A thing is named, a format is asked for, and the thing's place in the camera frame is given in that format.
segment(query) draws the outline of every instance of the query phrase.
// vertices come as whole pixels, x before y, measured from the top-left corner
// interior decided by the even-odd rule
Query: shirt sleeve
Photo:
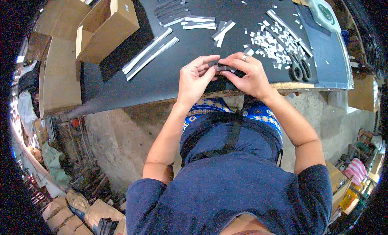
[[[298,175],[298,182],[304,211],[301,218],[304,233],[323,234],[332,210],[329,170],[322,164],[308,167]]]
[[[141,233],[166,188],[167,185],[156,179],[139,179],[129,185],[125,208],[128,234]]]

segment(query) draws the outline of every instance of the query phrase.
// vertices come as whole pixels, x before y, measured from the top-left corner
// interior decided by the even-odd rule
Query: green logo
[[[335,24],[334,17],[331,14],[330,10],[324,7],[322,4],[319,4],[318,8],[323,13],[323,15],[327,18],[327,20],[332,21],[331,25],[334,25]]]

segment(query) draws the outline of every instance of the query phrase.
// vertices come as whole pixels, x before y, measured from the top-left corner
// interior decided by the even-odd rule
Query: ring
[[[249,56],[248,54],[244,54],[241,59],[246,62],[246,58],[248,58],[248,56]]]

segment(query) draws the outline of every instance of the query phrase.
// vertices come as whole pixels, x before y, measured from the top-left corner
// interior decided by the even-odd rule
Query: hand
[[[244,77],[240,78],[228,71],[222,71],[220,74],[228,78],[230,82],[236,86],[236,88],[258,98],[261,101],[264,101],[277,91],[274,91],[272,86],[269,84],[261,62],[251,56],[248,56],[246,61],[243,61],[243,56],[244,53],[237,52],[225,59],[219,60],[219,63],[235,67],[236,69],[243,71],[246,74]]]
[[[201,98],[209,82],[217,79],[216,67],[209,68],[209,62],[219,58],[219,55],[200,56],[180,70],[177,103],[190,110]]]

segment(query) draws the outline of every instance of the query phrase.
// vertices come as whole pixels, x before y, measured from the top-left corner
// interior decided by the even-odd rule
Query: finger
[[[235,58],[235,59],[239,59],[239,60],[243,60],[243,56],[245,54],[243,52],[237,52],[237,53],[234,53],[234,54],[231,54],[230,56],[228,56],[227,58]],[[260,62],[258,59],[252,57],[252,56],[248,56],[245,60],[246,63],[258,63]]]
[[[198,57],[197,59],[195,59],[194,61],[192,61],[189,64],[193,65],[195,67],[200,67],[201,65],[203,65],[205,63],[209,63],[211,61],[218,60],[219,58],[220,58],[219,55],[200,56],[200,57]]]
[[[208,70],[205,69],[205,70],[202,70],[202,71],[198,72],[199,77],[202,77],[207,71]]]
[[[221,63],[221,64],[224,64],[224,65],[227,65],[227,66],[239,69],[240,71],[243,71],[245,73],[248,73],[249,70],[250,70],[249,63],[246,63],[243,60],[239,60],[239,59],[236,59],[236,58],[233,58],[233,57],[225,58],[225,59],[219,60],[218,62]]]
[[[237,88],[240,86],[241,78],[236,76],[235,74],[228,72],[228,71],[222,71],[221,75],[228,78],[230,82],[232,82]]]
[[[203,75],[203,77],[201,77],[201,79],[209,83],[215,75],[216,75],[216,66],[212,66],[211,68],[209,68],[209,70],[206,71],[206,73]]]
[[[202,66],[198,67],[197,69],[198,69],[198,72],[201,72],[203,70],[207,70],[207,69],[209,69],[209,64],[208,63],[203,64]]]

